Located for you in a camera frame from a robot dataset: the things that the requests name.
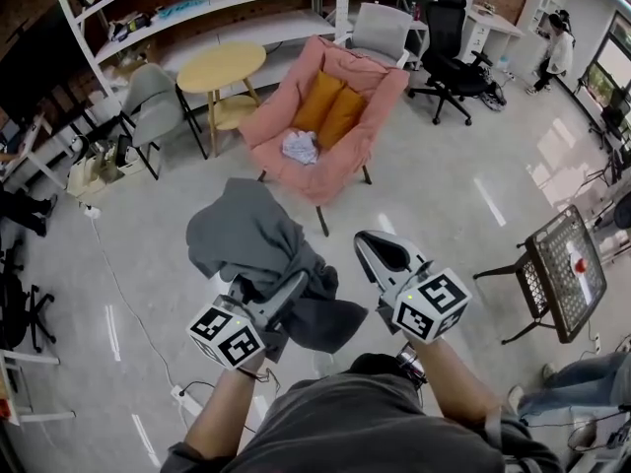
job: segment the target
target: hand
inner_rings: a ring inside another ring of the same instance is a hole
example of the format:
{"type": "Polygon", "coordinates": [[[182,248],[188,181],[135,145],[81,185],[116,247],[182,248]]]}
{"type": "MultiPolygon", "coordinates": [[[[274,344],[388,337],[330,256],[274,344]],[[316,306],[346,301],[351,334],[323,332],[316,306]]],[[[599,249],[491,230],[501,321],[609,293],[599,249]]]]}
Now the hand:
{"type": "Polygon", "coordinates": [[[243,363],[239,368],[245,370],[246,372],[250,372],[252,374],[258,373],[260,367],[263,366],[263,362],[265,361],[265,351],[261,351],[256,356],[254,356],[249,361],[243,363]]]}

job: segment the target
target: metal grid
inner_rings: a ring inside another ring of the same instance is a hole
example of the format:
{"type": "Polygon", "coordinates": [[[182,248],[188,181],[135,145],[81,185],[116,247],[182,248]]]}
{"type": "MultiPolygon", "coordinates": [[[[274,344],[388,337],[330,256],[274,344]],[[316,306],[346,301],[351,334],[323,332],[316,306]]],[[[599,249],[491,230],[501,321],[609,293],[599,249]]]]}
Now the metal grid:
{"type": "Polygon", "coordinates": [[[542,317],[547,312],[547,301],[545,300],[545,293],[543,293],[543,286],[539,280],[536,270],[532,261],[529,261],[523,268],[524,278],[528,286],[530,297],[536,307],[537,312],[533,313],[534,318],[542,317]]]}
{"type": "Polygon", "coordinates": [[[576,208],[568,209],[560,223],[544,233],[545,237],[536,240],[535,246],[554,290],[565,328],[570,333],[604,293],[604,274],[592,239],[576,208]],[[569,245],[573,245],[587,261],[583,287],[572,269],[569,245]]]}

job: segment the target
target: gray t-shirt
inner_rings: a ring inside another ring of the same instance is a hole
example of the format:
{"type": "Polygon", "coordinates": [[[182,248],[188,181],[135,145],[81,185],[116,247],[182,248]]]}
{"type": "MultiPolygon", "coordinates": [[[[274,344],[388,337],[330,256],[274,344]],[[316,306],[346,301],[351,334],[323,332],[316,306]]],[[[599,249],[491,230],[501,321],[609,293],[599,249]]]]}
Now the gray t-shirt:
{"type": "Polygon", "coordinates": [[[343,373],[294,385],[274,402],[237,457],[204,461],[179,443],[162,473],[503,473],[511,462],[561,472],[555,455],[514,416],[502,419],[498,435],[501,450],[487,444],[483,429],[424,415],[414,387],[402,377],[343,373]]]}

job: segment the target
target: orange cushion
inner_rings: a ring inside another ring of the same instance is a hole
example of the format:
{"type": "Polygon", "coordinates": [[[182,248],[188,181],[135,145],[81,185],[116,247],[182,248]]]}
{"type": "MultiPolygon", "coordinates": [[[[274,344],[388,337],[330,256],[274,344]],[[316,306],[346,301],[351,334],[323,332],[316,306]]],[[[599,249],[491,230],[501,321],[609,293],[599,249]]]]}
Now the orange cushion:
{"type": "Polygon", "coordinates": [[[356,124],[366,107],[360,94],[346,87],[339,92],[322,127],[317,132],[317,142],[324,149],[331,149],[356,124]]]}
{"type": "Polygon", "coordinates": [[[319,70],[307,98],[294,117],[292,126],[317,133],[342,88],[343,81],[319,70]]]}

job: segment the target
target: white sneaker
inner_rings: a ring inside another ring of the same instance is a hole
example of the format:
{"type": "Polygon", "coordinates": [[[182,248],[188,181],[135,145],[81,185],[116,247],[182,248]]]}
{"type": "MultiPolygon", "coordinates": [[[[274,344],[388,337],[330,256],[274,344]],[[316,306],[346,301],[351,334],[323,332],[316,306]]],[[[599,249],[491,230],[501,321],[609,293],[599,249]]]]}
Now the white sneaker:
{"type": "Polygon", "coordinates": [[[544,365],[541,369],[541,377],[543,378],[544,382],[546,382],[555,373],[557,373],[557,369],[554,366],[554,363],[548,363],[547,365],[544,365]]]}
{"type": "Polygon", "coordinates": [[[509,391],[508,403],[511,409],[517,414],[520,401],[524,397],[524,390],[520,385],[516,385],[509,391]]]}

